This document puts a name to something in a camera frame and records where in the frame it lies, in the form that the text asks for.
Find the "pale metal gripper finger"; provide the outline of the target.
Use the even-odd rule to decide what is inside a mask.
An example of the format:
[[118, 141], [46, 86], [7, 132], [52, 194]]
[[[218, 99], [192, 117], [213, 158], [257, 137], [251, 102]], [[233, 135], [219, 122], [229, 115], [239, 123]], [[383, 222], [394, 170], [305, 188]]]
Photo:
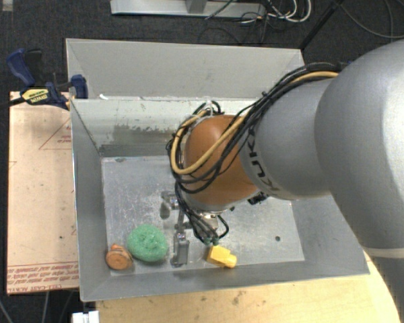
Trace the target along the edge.
[[173, 256], [170, 263], [173, 267], [180, 267], [188, 262], [189, 257], [189, 244], [185, 232], [176, 232], [174, 234], [173, 242]]
[[161, 219], [169, 218], [171, 211], [178, 209], [178, 199], [171, 191], [163, 191], [161, 193], [160, 217]]

